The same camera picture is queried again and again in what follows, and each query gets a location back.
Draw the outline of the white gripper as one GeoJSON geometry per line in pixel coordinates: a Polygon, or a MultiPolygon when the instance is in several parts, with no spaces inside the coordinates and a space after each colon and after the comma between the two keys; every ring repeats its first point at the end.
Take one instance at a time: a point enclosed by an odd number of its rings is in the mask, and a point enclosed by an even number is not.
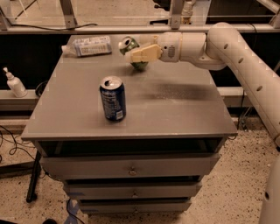
{"type": "Polygon", "coordinates": [[[163,62],[178,62],[181,45],[180,32],[165,32],[163,34],[151,35],[141,34],[138,38],[141,46],[133,52],[124,56],[125,60],[131,62],[152,62],[162,60],[163,62]]]}

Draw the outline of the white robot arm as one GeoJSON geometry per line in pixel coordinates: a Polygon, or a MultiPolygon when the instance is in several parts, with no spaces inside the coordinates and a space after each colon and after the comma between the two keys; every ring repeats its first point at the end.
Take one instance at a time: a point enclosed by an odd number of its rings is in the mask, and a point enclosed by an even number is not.
{"type": "MultiPolygon", "coordinates": [[[[140,46],[125,53],[128,62],[186,61],[199,68],[229,67],[269,132],[280,144],[280,77],[248,46],[230,24],[218,23],[207,33],[142,34],[140,46]]],[[[182,224],[279,224],[280,159],[259,174],[235,168],[206,180],[216,194],[193,206],[182,224]]]]}

